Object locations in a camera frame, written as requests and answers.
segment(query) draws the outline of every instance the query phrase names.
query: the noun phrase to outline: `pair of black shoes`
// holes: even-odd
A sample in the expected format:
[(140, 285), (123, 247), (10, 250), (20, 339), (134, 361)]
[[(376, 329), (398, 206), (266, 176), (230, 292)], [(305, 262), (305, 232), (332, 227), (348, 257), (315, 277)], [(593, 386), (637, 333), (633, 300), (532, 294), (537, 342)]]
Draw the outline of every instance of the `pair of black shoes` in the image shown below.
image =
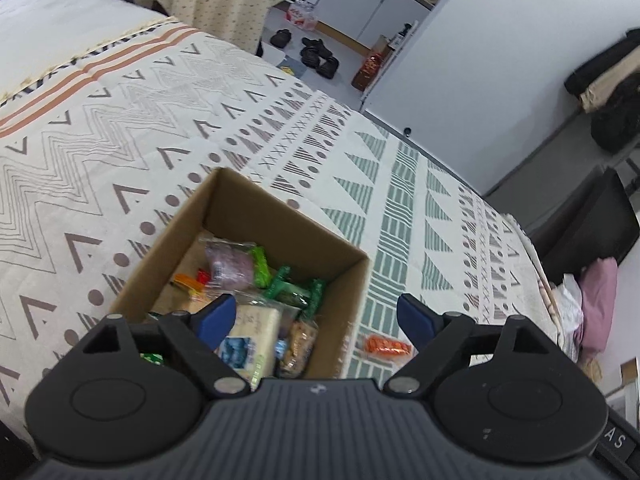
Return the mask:
[[(289, 44), (289, 41), (291, 41), (291, 31), (286, 28), (281, 28), (269, 40), (269, 42), (277, 48), (285, 48)], [(316, 72), (322, 77), (333, 79), (340, 62), (338, 62), (333, 53), (324, 46), (322, 40), (302, 38), (302, 44), (305, 45), (300, 51), (302, 63), (309, 68), (315, 68)], [(322, 66), (320, 66), (321, 58), (326, 60)]]
[[(322, 77), (333, 79), (335, 72), (340, 66), (340, 62), (335, 59), (334, 54), (324, 46), (322, 40), (310, 40), (302, 38), (305, 47), (300, 51), (300, 60), (309, 68), (315, 68)], [(320, 65), (320, 58), (326, 61)]]

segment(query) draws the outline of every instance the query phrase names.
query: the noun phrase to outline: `pink cloth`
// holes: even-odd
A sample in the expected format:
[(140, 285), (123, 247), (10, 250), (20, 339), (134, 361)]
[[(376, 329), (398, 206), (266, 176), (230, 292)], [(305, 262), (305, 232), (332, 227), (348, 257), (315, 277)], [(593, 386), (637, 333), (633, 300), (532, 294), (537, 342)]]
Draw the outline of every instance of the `pink cloth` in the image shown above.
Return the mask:
[(615, 258), (597, 259), (578, 280), (582, 291), (584, 322), (574, 334), (583, 355), (594, 356), (607, 346), (616, 302), (618, 264)]

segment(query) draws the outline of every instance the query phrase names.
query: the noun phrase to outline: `shoe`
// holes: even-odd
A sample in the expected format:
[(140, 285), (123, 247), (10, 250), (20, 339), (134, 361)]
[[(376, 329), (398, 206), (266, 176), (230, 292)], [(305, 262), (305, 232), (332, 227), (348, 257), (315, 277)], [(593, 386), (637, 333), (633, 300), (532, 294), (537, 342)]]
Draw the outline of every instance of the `shoe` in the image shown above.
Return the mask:
[(323, 59), (329, 59), (334, 53), (324, 46), (322, 40), (310, 40), (309, 38), (302, 38), (302, 44), (305, 46), (314, 46), (318, 50), (318, 56)]
[(320, 66), (320, 56), (318, 50), (314, 46), (306, 46), (300, 51), (300, 61), (309, 68), (318, 68)]
[(289, 41), (291, 41), (291, 31), (287, 28), (281, 28), (271, 37), (269, 43), (277, 48), (285, 48)]
[(316, 70), (319, 75), (327, 79), (333, 79), (335, 72), (338, 70), (340, 62), (335, 57), (327, 59), (320, 68)]

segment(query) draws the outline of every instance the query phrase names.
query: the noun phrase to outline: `metal screw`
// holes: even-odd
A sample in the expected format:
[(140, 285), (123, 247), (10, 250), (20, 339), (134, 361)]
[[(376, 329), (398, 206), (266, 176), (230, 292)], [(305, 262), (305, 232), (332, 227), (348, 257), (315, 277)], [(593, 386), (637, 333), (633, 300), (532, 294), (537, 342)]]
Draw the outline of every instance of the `metal screw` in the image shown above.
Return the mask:
[(396, 394), (412, 394), (420, 388), (420, 383), (413, 377), (395, 377), (387, 385)]
[(221, 394), (233, 395), (244, 390), (245, 384), (238, 377), (222, 377), (213, 383), (213, 387)]

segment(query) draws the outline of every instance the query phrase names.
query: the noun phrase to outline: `bedspread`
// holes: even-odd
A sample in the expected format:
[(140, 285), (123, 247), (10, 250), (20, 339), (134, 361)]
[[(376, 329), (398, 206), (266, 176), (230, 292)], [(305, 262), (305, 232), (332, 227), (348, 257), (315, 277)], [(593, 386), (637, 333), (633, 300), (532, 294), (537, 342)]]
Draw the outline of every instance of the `bedspread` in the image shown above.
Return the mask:
[(482, 323), (519, 312), (556, 338), (518, 235), (478, 195), (360, 114), (175, 19), (71, 53), (0, 103), (0, 137), (0, 406), (14, 430), (29, 391), (220, 166), (369, 254), (343, 375), (392, 373), (358, 338), (404, 337), (403, 292)]

